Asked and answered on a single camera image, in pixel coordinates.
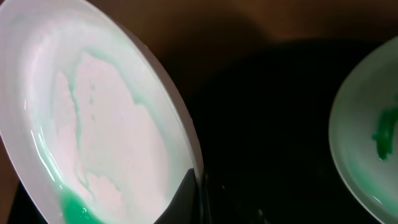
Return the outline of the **black round tray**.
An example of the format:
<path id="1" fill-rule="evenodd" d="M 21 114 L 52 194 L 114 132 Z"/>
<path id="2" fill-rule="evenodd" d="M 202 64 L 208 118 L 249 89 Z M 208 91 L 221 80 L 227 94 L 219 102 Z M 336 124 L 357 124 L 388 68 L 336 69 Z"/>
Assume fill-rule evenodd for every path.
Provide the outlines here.
<path id="1" fill-rule="evenodd" d="M 327 137 L 349 72 L 379 46 L 298 40 L 245 58 L 188 102 L 205 174 L 244 223 L 374 223 L 339 177 Z"/>

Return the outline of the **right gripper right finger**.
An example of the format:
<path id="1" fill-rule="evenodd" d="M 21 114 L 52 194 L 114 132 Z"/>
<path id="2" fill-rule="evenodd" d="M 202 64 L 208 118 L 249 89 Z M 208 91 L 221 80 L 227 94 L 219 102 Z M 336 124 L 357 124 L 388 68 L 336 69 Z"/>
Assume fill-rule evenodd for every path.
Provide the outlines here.
<path id="1" fill-rule="evenodd" d="M 204 184 L 205 217 L 207 223 L 244 223 L 236 211 L 234 202 L 228 197 L 227 190 L 219 180 L 211 175 L 206 175 Z"/>

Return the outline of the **white plate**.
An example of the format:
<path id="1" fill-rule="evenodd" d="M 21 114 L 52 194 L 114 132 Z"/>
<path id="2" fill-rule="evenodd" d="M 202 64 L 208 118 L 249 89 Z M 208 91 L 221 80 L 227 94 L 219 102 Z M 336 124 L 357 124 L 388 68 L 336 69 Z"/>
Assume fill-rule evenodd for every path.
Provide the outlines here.
<path id="1" fill-rule="evenodd" d="M 1 138 L 48 223 L 155 223 L 203 160 L 152 52 L 87 1 L 1 4 Z"/>
<path id="2" fill-rule="evenodd" d="M 397 223 L 397 39 L 373 50 L 346 77 L 330 113 L 335 167 L 380 223 Z"/>

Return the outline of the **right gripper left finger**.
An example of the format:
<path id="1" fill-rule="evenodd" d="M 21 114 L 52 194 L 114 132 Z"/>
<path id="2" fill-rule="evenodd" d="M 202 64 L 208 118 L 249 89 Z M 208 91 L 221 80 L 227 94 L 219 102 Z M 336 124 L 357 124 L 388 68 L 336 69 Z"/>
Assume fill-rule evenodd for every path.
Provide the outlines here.
<path id="1" fill-rule="evenodd" d="M 170 205 L 155 224 L 199 224 L 199 194 L 193 169 L 181 181 Z"/>

